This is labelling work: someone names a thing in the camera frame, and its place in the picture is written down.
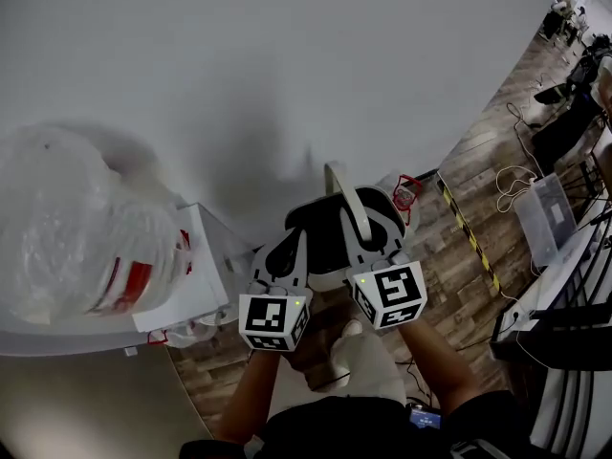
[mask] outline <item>wooden floor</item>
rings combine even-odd
[[[529,249],[514,211],[497,211],[495,174],[508,165],[522,165],[532,170],[536,167],[521,149],[513,128],[516,118],[508,112],[506,103],[523,106],[527,122],[544,122],[556,108],[531,104],[530,97],[536,92],[538,81],[547,88],[553,85],[553,80],[564,80],[578,60],[573,52],[581,54],[581,45],[576,43],[568,50],[563,45],[554,47],[552,42],[545,43],[536,37],[478,121],[440,167],[441,176],[491,261],[504,293],[509,296],[519,294],[534,276]],[[531,147],[530,130],[521,124],[517,131],[527,147]],[[580,154],[571,154],[565,165],[558,166],[558,173],[565,178],[577,177],[572,171],[578,170],[572,164]],[[416,175],[419,172],[408,170],[406,173]],[[504,172],[500,185],[508,188],[516,177],[528,178],[529,175]],[[425,184],[420,197],[420,226],[407,245],[413,259],[422,262],[429,297],[424,318],[459,348],[486,339],[492,332],[495,317],[508,301],[494,289],[465,234],[456,227],[454,216],[434,181],[432,178]],[[330,379],[326,363],[328,349],[339,336],[344,322],[354,316],[363,319],[344,290],[315,296],[312,319],[297,351],[291,355],[292,366],[305,373],[311,388]],[[381,335],[396,361],[409,359],[397,331]],[[189,396],[214,433],[249,353],[237,334],[237,324],[222,328],[210,342],[182,350],[169,349],[169,352]],[[485,389],[506,387],[504,373],[500,364],[491,359],[486,342],[462,353]],[[414,376],[403,372],[406,394],[426,400],[416,383],[418,379],[420,387],[428,392],[423,380],[415,366],[411,371]]]

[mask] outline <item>white strap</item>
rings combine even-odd
[[[353,214],[353,218],[355,218],[361,240],[371,241],[370,221],[367,219],[367,214],[357,192],[353,186],[346,182],[344,166],[340,162],[329,162],[325,164],[325,193],[330,195],[338,191],[342,192],[344,200]]]

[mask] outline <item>plastic storage box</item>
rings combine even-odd
[[[557,174],[535,182],[514,201],[534,263],[550,265],[576,229],[574,214]]]

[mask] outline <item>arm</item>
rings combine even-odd
[[[566,7],[567,7],[567,3],[566,2],[559,2],[559,3],[554,4],[553,6],[551,6],[551,9],[553,9],[554,11],[562,11]]]
[[[482,394],[465,359],[424,319],[405,323],[399,330],[445,416]]]
[[[228,406],[221,416],[216,438],[245,445],[268,421],[270,400],[280,362],[278,352],[256,351]]]

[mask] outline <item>white cloth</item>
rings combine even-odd
[[[586,22],[586,15],[584,13],[578,16],[576,22],[581,33],[585,33],[586,30],[589,28],[589,25]]]
[[[600,68],[597,72],[597,78],[593,82],[593,85],[591,85],[591,97],[602,109],[605,109],[605,106],[603,105],[603,101],[601,100],[600,96],[600,82],[601,77],[605,73],[604,70],[607,70],[608,73],[612,74],[612,56],[604,56],[601,59]],[[606,93],[610,97],[612,95],[612,90],[608,89]]]
[[[562,10],[563,10],[563,9],[565,9],[566,7],[567,7],[567,2],[563,2],[563,1],[561,1],[561,2],[559,2],[559,3],[557,3],[557,4],[554,4],[554,5],[552,6],[552,9],[553,9],[554,11],[562,11]]]
[[[332,364],[348,368],[348,384],[329,393],[312,391],[301,372],[280,360],[268,419],[294,406],[328,396],[388,398],[405,406],[404,380],[381,339],[372,333],[344,337],[332,350]]]

